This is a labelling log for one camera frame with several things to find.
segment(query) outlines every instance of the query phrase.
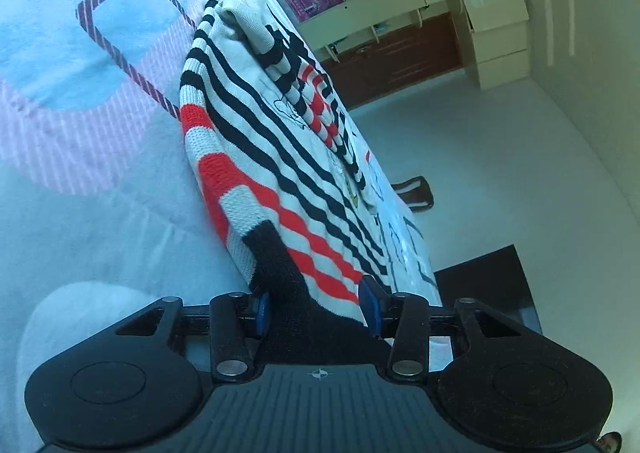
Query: metal screw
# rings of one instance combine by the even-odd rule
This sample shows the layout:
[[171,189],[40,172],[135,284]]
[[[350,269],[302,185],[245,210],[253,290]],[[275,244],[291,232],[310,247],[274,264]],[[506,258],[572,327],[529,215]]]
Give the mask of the metal screw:
[[396,361],[391,369],[398,375],[403,377],[413,377],[422,373],[422,364],[418,361],[412,361],[410,359],[403,359],[402,361]]
[[244,361],[239,361],[238,359],[228,359],[226,361],[222,361],[218,363],[216,370],[218,373],[222,375],[228,375],[229,377],[234,377],[236,375],[242,375],[245,373],[249,367],[246,365]]

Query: ribbed gray panel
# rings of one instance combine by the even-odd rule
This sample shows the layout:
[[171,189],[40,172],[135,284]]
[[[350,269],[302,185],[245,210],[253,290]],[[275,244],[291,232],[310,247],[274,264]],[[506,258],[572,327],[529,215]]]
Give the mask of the ribbed gray panel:
[[[321,379],[312,373],[322,369]],[[449,426],[415,386],[371,365],[268,365],[216,389],[184,429],[136,453],[489,453]],[[591,445],[575,450],[597,451]],[[50,446],[42,453],[66,453]]]

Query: white floor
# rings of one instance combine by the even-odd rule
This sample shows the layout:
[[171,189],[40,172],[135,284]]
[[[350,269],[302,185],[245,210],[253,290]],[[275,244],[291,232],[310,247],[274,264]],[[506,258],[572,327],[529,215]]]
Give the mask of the white floor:
[[605,372],[606,428],[639,442],[640,227],[558,106],[532,80],[481,93],[455,72],[352,114],[391,182],[431,184],[434,270],[514,243],[544,334]]

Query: bed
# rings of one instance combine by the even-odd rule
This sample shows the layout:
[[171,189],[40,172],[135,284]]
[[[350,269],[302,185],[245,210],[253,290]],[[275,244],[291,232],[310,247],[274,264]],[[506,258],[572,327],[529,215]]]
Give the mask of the bed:
[[[0,451],[41,445],[23,393],[46,359],[158,297],[246,290],[177,119],[206,2],[0,0]],[[367,163],[385,282],[440,305],[411,212]]]

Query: bed sheet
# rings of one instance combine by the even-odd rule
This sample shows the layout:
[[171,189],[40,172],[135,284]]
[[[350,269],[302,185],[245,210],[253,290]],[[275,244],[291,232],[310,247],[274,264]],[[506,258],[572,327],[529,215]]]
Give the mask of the bed sheet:
[[[0,451],[41,444],[23,393],[43,361],[158,297],[245,286],[175,119],[205,1],[0,0]],[[438,304],[411,213],[369,166],[393,288]]]

